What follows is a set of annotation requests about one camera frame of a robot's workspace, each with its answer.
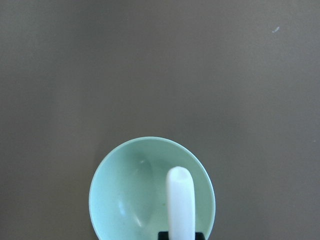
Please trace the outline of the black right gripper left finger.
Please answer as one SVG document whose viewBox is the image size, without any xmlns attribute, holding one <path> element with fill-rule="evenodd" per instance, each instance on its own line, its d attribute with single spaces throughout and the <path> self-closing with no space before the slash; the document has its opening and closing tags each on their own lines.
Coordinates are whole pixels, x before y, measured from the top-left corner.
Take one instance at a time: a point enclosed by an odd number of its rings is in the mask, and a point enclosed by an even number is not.
<svg viewBox="0 0 320 240">
<path fill-rule="evenodd" d="M 168 231 L 160 231 L 157 234 L 158 240 L 170 240 Z"/>
</svg>

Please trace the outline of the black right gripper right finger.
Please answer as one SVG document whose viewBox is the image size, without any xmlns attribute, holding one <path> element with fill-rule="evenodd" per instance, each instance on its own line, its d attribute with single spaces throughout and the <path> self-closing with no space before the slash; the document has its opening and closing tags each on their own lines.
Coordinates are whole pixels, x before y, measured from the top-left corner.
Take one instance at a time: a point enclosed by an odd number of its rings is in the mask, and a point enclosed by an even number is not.
<svg viewBox="0 0 320 240">
<path fill-rule="evenodd" d="M 194 239 L 195 240 L 206 240 L 206 237 L 202 232 L 196 232 Z"/>
</svg>

